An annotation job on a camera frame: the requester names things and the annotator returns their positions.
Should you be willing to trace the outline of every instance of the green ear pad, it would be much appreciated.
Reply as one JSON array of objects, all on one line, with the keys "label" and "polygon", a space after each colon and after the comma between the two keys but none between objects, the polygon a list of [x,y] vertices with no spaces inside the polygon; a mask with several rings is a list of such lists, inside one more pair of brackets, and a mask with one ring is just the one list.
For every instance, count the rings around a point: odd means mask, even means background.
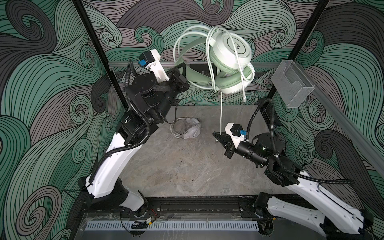
[{"label": "green ear pad", "polygon": [[224,71],[226,73],[229,73],[229,74],[235,74],[238,72],[237,69],[234,69],[234,68],[230,68],[230,67],[227,67],[224,63],[222,63],[215,55],[215,53],[213,52],[213,50],[211,49],[209,51],[209,58],[211,59],[211,61],[215,64],[215,66],[220,69],[221,71]]},{"label": "green ear pad", "polygon": [[[252,74],[251,69],[249,67],[245,67],[243,70],[244,76],[248,77],[250,74]],[[236,72],[232,76],[224,77],[226,72],[221,71],[215,78],[215,84],[219,88],[230,88],[238,83],[241,82],[241,73]]]}]

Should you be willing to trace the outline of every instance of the clear plastic box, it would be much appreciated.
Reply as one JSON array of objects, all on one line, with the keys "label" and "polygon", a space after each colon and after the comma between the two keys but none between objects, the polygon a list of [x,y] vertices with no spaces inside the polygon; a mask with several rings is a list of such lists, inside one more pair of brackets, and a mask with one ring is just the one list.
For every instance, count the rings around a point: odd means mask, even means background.
[{"label": "clear plastic box", "polygon": [[287,108],[298,108],[314,90],[311,78],[293,60],[283,60],[271,80]]}]

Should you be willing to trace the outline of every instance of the headphones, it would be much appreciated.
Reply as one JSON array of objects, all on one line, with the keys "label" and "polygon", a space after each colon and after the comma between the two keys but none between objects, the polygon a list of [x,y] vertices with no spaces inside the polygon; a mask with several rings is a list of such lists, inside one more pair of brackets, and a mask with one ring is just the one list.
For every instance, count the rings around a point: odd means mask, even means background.
[{"label": "headphones", "polygon": [[200,134],[200,129],[201,129],[200,121],[197,118],[178,118],[176,122],[183,119],[185,121],[184,124],[189,123],[191,126],[188,129],[186,129],[183,134],[180,134],[174,130],[175,124],[172,124],[170,126],[170,132],[172,133],[172,135],[176,138],[184,138],[184,139],[197,137]]},{"label": "headphones", "polygon": [[[203,32],[191,31],[189,29],[202,28],[209,30],[208,34]],[[174,45],[174,53],[176,44],[179,40],[187,35],[199,34],[206,35],[206,37],[198,38],[193,42],[187,44],[182,52],[179,54],[178,60],[175,62],[175,66],[183,63],[183,55],[195,46],[203,43],[209,43],[210,50],[207,51],[208,65],[211,65],[211,61],[215,66],[220,69],[220,73],[215,77],[207,77],[189,66],[186,67],[186,78],[193,85],[203,89],[218,88],[222,93],[232,94],[243,90],[243,100],[245,101],[244,89],[253,81],[255,77],[255,69],[250,63],[252,59],[252,50],[249,44],[239,35],[230,33],[224,28],[208,28],[203,25],[195,25],[187,28],[184,33],[179,37]],[[212,84],[211,88],[199,86],[197,83]]]}]

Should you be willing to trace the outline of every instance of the patterned backdrop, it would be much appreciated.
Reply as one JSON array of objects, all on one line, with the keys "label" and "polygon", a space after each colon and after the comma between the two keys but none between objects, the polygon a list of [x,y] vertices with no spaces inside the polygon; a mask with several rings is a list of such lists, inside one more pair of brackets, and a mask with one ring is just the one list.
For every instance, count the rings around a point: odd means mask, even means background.
[{"label": "patterned backdrop", "polygon": [[[332,0],[298,61],[383,153],[384,6],[375,0]],[[250,44],[253,61],[286,59],[316,0],[84,0],[110,61],[158,49],[166,61],[184,29],[223,26]],[[185,38],[181,46],[196,39]],[[185,60],[205,60],[205,46]],[[116,69],[118,79],[124,69]],[[271,88],[271,69],[256,69],[247,88],[254,104]],[[71,0],[0,1],[1,239],[68,239],[78,189],[109,144],[123,108]],[[224,104],[242,104],[241,94]],[[217,93],[193,86],[181,105],[216,105]],[[384,230],[384,183],[314,97],[287,109],[275,95],[276,131],[286,152],[313,176],[345,176],[354,186],[327,186],[373,211]]]},{"label": "patterned backdrop", "polygon": [[[333,103],[384,156],[384,1],[356,1],[326,9],[297,57]],[[348,178],[356,184],[327,189],[358,209],[374,213],[384,235],[384,180],[314,95],[287,109],[273,98],[277,135],[290,159],[313,177]]]}]

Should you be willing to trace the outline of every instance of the blue connector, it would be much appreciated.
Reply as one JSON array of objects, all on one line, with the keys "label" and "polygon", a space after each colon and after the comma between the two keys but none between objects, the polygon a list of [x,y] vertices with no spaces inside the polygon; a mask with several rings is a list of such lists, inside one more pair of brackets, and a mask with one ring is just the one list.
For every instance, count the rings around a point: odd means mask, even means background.
[{"label": "blue connector", "polygon": [[141,66],[144,66],[146,63],[147,63],[147,62],[146,62],[144,59],[139,61],[139,64],[140,64]]}]

